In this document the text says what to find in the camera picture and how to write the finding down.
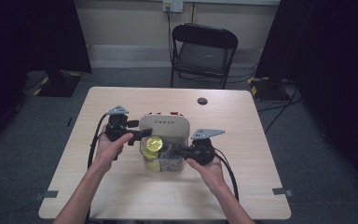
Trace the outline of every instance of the black cord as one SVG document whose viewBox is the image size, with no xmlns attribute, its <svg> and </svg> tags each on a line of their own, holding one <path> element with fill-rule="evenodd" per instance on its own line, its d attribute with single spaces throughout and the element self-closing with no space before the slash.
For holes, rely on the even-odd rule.
<svg viewBox="0 0 358 224">
<path fill-rule="evenodd" d="M 250 77 L 250 76 L 252 76 L 252 75 L 253 75 L 253 73 L 252 73 L 252 74 L 243 75 L 243 76 L 237 76 L 237 77 Z M 184 77 L 183 74 L 182 74 L 182 75 L 181 75 L 181 78 L 187 79 L 187 80 L 192 80 L 192 81 L 204 82 L 204 83 L 220 83 L 220 82 L 218 82 L 218 81 L 205 81 L 205 80 L 200 80 L 200 79 L 205 79 L 205 78 L 207 78 L 207 77 Z M 247 80 L 247 78 L 244 79 L 244 80 L 239 80 L 239 81 L 228 81 L 228 82 L 226 82 L 226 83 L 238 83 L 238 82 L 244 82 L 244 81 L 246 81 L 246 80 Z"/>
<path fill-rule="evenodd" d="M 103 134 L 103 133 L 98 134 L 98 132 L 100 131 L 101 124 L 103 123 L 105 117 L 106 114 L 104 114 L 101 117 L 100 122 L 98 122 L 97 130 L 95 131 L 94 138 L 92 139 L 92 143 L 90 145 L 91 148 L 89 149 L 89 162 L 87 163 L 87 169 L 89 169 L 92 165 L 92 159 L 94 157 L 94 151 L 95 151 L 95 147 L 97 146 L 98 138 L 101 136 L 101 134 Z M 89 212 L 86 215 L 86 220 L 84 221 L 85 224 L 90 223 L 90 211 L 91 211 L 91 207 L 89 208 Z"/>
<path fill-rule="evenodd" d="M 278 113 L 278 115 L 272 120 L 272 122 L 269 124 L 269 126 L 267 127 L 267 129 L 264 131 L 264 134 L 266 134 L 269 131 L 269 128 L 272 126 L 272 124 L 278 119 L 278 117 L 281 115 L 281 113 L 283 113 L 283 111 L 289 107 L 289 105 L 292 103 L 293 99 L 296 96 L 298 90 L 298 86 L 296 86 L 296 90 L 295 93 L 293 93 L 293 96 L 290 98 L 289 102 L 283 107 L 283 109 Z"/>
<path fill-rule="evenodd" d="M 192 10 L 191 10 L 191 23 L 193 23 L 194 21 L 194 7 L 196 6 L 196 3 L 193 2 L 193 7 L 192 7 Z"/>
<path fill-rule="evenodd" d="M 293 102 L 290 103 L 289 105 L 295 105 L 295 104 L 297 104 L 298 102 L 301 102 L 302 100 L 303 100 L 303 98 L 300 97 L 298 100 L 293 101 Z M 266 105 L 266 106 L 264 107 L 264 109 L 257 110 L 257 113 L 258 113 L 258 115 L 261 115 L 262 113 L 264 113 L 264 112 L 267 111 L 267 110 L 273 110 L 273 109 L 278 109 L 278 108 L 282 108 L 282 107 L 287 106 L 287 105 L 277 105 L 277 106 L 274 106 L 274 107 L 270 107 L 270 106 L 272 106 L 272 105 L 276 105 L 276 104 L 280 104 L 280 103 L 284 103 L 284 102 L 277 102 L 277 103 L 273 103 L 273 104 L 271 104 L 271 105 Z"/>
<path fill-rule="evenodd" d="M 170 61 L 172 64 L 172 39 L 171 39 L 171 9 L 169 7 L 165 7 L 167 11 L 167 19 L 168 19 L 168 52 L 170 53 Z"/>
<path fill-rule="evenodd" d="M 226 166 L 226 168 L 227 168 L 227 170 L 228 170 L 228 174 L 229 174 L 229 176 L 230 176 L 230 178 L 231 178 L 232 188 L 234 189 L 234 196 L 235 196 L 235 198 L 237 199 L 237 201 L 239 202 L 239 201 L 240 201 L 240 195 L 239 195 L 239 193 L 238 193 L 237 180 L 235 179 L 234 173 L 232 172 L 231 167 L 230 167 L 229 164 L 228 164 L 228 160 L 227 160 L 226 156 L 223 154 L 223 152 L 220 151 L 220 150 L 217 149 L 217 148 L 215 148 L 215 149 L 216 149 L 217 151 L 219 151 L 219 152 L 223 155 L 223 157 L 224 157 L 224 159 L 223 159 L 219 154 L 214 153 L 215 157 L 219 158 L 219 160 L 220 160 L 223 164 L 225 164 L 225 166 Z"/>
<path fill-rule="evenodd" d="M 249 74 L 246 74 L 246 75 L 242 75 L 242 76 L 237 76 L 237 77 L 249 77 L 249 76 L 253 76 L 253 75 L 255 74 L 255 69 L 257 68 L 257 66 L 258 66 L 258 63 L 255 63 L 255 64 L 253 65 L 254 71 L 253 71 L 252 73 L 249 73 Z"/>
</svg>

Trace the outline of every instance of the clear plastic box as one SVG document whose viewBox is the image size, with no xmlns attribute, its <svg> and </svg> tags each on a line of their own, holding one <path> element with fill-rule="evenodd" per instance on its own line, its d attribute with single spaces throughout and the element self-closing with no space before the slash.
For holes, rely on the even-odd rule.
<svg viewBox="0 0 358 224">
<path fill-rule="evenodd" d="M 145 168 L 154 172 L 176 172 L 185 168 L 185 159 L 175 154 L 176 147 L 187 147 L 186 137 L 161 137 L 162 147 L 157 152 L 148 151 L 146 142 L 149 137 L 141 140 L 140 151 L 145 161 Z"/>
</svg>

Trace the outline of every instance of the forearm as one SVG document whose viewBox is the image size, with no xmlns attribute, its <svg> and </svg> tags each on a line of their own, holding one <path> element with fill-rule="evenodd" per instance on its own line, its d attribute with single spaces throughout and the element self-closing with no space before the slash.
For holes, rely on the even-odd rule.
<svg viewBox="0 0 358 224">
<path fill-rule="evenodd" d="M 221 186 L 218 189 L 211 189 L 211 192 L 220 203 L 230 224 L 254 224 L 227 185 Z"/>
<path fill-rule="evenodd" d="M 103 175 L 104 171 L 99 169 L 97 164 L 93 163 L 53 223 L 84 223 Z"/>
</svg>

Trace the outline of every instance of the person's left hand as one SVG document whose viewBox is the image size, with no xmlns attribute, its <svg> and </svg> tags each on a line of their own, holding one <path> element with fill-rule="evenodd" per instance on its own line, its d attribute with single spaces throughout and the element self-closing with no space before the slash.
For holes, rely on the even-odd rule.
<svg viewBox="0 0 358 224">
<path fill-rule="evenodd" d="M 101 164 L 105 172 L 112 166 L 113 159 L 123 151 L 123 145 L 133 138 L 132 133 L 126 133 L 115 142 L 111 142 L 106 134 L 106 125 L 103 126 L 103 134 L 98 139 L 97 154 L 95 160 Z"/>
</svg>

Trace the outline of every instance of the table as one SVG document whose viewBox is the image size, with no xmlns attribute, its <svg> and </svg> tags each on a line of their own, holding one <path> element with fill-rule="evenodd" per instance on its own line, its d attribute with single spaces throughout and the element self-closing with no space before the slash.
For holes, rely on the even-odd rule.
<svg viewBox="0 0 358 224">
<path fill-rule="evenodd" d="M 199 105 L 204 97 L 207 105 Z M 269 145 L 248 91 L 94 87 L 78 115 L 75 127 L 45 198 L 42 218 L 55 218 L 87 171 L 90 143 L 105 111 L 122 105 L 129 119 L 150 112 L 179 112 L 190 122 L 190 135 L 198 128 L 223 129 L 213 146 L 222 150 L 237 179 L 240 202 L 253 219 L 287 219 L 291 211 Z M 228 172 L 225 179 L 232 189 Z M 218 201 L 188 164 L 181 172 L 145 169 L 139 142 L 123 153 L 105 175 L 91 205 L 91 218 L 129 220 L 226 219 Z"/>
</svg>

